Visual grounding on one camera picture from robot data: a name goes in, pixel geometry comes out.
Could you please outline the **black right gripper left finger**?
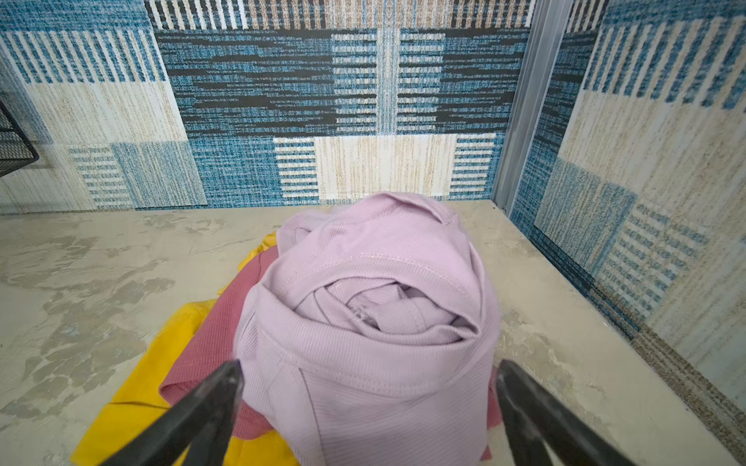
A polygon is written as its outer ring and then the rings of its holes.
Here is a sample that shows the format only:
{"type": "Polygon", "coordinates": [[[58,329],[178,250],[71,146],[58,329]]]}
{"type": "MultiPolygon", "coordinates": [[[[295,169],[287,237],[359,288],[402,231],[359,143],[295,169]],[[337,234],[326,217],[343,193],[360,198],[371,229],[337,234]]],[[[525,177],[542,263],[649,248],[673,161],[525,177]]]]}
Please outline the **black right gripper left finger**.
{"type": "Polygon", "coordinates": [[[237,360],[223,363],[105,465],[221,465],[239,411],[244,377],[237,360]]]}

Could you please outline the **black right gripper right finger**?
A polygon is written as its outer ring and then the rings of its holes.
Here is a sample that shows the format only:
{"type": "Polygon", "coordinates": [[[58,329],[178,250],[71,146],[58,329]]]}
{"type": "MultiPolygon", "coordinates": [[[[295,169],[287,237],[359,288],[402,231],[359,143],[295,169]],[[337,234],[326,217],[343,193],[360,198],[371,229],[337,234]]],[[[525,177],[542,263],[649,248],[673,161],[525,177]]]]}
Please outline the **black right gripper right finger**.
{"type": "Polygon", "coordinates": [[[552,450],[565,465],[633,466],[510,359],[497,368],[497,399],[517,465],[551,465],[552,450]]]}

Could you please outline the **yellow cloth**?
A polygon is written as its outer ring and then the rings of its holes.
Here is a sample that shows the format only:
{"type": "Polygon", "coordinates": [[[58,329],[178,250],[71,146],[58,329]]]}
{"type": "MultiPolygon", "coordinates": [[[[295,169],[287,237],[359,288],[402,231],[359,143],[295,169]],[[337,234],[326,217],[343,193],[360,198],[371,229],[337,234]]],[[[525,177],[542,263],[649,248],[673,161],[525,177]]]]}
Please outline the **yellow cloth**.
{"type": "MultiPolygon", "coordinates": [[[[276,244],[275,234],[265,236],[240,264],[239,271],[252,254],[276,248],[276,244]]],[[[182,306],[167,320],[131,375],[79,442],[71,457],[74,464],[100,464],[175,405],[159,395],[159,386],[226,288],[214,299],[182,306]]]]}

